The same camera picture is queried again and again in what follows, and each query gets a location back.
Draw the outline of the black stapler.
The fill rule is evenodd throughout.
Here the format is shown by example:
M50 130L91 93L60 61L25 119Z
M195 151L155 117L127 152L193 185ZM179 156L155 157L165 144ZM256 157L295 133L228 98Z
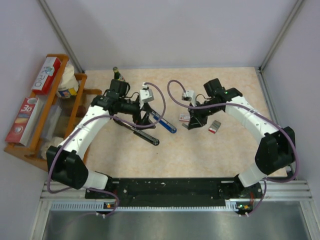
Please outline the black stapler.
M129 124L117 119L113 119L113 121L119 126L125 127L126 129L132 131L136 136L140 137L141 139L147 141L148 143L154 146L158 146L160 144L160 141L157 138L143 132L142 130L136 129L133 126L130 126Z

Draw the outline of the red staple tray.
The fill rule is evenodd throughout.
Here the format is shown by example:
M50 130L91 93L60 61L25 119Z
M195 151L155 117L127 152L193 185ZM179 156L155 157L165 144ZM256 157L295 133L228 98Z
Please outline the red staple tray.
M210 127L208 128L208 131L215 134L219 130L220 126L221 126L221 122L214 120L210 125Z

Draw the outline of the red staple box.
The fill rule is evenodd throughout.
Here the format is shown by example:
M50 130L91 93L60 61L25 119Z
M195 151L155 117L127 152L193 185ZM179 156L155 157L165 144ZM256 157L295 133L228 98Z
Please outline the red staple box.
M189 114L180 114L178 120L181 122L189 122L191 119Z

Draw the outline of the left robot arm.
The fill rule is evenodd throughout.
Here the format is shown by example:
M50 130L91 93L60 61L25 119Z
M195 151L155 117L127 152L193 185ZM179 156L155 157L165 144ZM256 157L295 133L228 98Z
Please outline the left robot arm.
M145 82L135 101L126 98L128 82L113 79L109 88L93 98L80 123L58 146L50 146L46 152L48 180L64 184L67 189L96 189L102 198L109 198L114 191L106 174L88 170L84 155L92 141L116 114L132 116L132 127L153 127L148 116L141 116L148 102L154 100L149 83Z

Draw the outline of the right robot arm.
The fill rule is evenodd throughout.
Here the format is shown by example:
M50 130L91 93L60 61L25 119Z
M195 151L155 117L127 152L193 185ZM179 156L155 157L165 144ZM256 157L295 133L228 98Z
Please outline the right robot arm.
M295 133L290 127L281 128L259 117L259 112L238 89L225 89L219 79L210 80L203 87L208 95L203 103L196 100L193 90L182 93L182 100L190 103L187 129L201 128L207 124L209 116L223 111L239 121L258 143L254 163L236 176L237 182L233 185L234 194L245 198L251 193L252 185L295 161Z

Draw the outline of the blue stapler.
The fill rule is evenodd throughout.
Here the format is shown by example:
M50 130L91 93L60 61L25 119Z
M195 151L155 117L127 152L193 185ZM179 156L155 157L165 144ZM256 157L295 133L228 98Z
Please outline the blue stapler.
M174 125L172 125L170 122L168 122L166 119L164 119L164 118L160 119L161 115L159 113L157 113L156 111L153 110L151 112L151 115L153 116L153 118L156 121L159 121L158 123L161 124L171 134L175 134L177 132L177 128Z

